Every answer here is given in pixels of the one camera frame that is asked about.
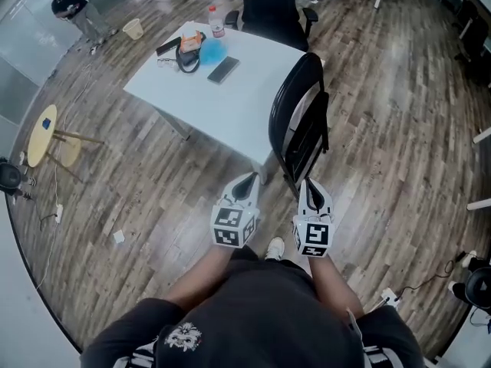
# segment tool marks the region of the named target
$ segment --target black shirt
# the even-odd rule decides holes
[[[82,8],[87,5],[87,0],[53,0],[51,3],[51,10],[53,11],[53,14],[56,15],[59,12],[67,11],[70,5],[78,5],[78,8],[74,14],[67,16],[67,19],[72,19],[76,14],[82,11]]]
[[[145,299],[82,353],[82,368],[113,368],[155,343],[156,368],[364,366],[360,337],[315,296],[310,277],[271,262],[234,261],[226,280],[187,315]],[[392,307],[358,320],[364,345],[390,347],[406,368],[423,368],[413,334]]]

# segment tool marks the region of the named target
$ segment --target white sneaker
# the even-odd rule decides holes
[[[462,268],[468,268],[470,265],[470,259],[477,257],[476,251],[469,252],[466,257],[462,260]]]
[[[455,282],[455,281],[450,281],[450,282],[448,283],[448,285],[447,285],[448,290],[449,290],[449,291],[451,291],[451,292],[452,292],[452,294],[453,294],[453,286],[454,286],[455,284],[456,284],[456,282]]]
[[[285,253],[285,242],[281,237],[275,237],[269,242],[268,251],[266,252],[266,259],[275,259],[279,261]]]

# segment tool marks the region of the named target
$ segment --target water bottle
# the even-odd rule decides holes
[[[212,28],[213,37],[215,38],[223,37],[225,35],[225,28],[223,27],[222,18],[216,12],[215,5],[211,5],[208,8],[208,11],[209,11],[208,23],[209,26]]]

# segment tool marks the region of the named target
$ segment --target blue cloth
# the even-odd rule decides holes
[[[201,64],[218,64],[227,55],[226,46],[216,38],[207,38],[201,45],[199,59]]]

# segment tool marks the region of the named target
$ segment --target small round table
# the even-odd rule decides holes
[[[69,133],[54,128],[58,111],[55,105],[50,105],[41,113],[38,121],[34,125],[31,132],[31,138],[28,144],[28,164],[34,168],[37,166],[44,155],[60,166],[63,170],[70,173],[75,179],[82,182],[81,178],[69,170],[69,166],[73,165],[81,150],[81,140],[104,144],[101,140],[96,140],[86,136],[81,136],[78,133]],[[54,158],[49,152],[48,147],[51,139],[60,140],[61,144],[61,162]]]

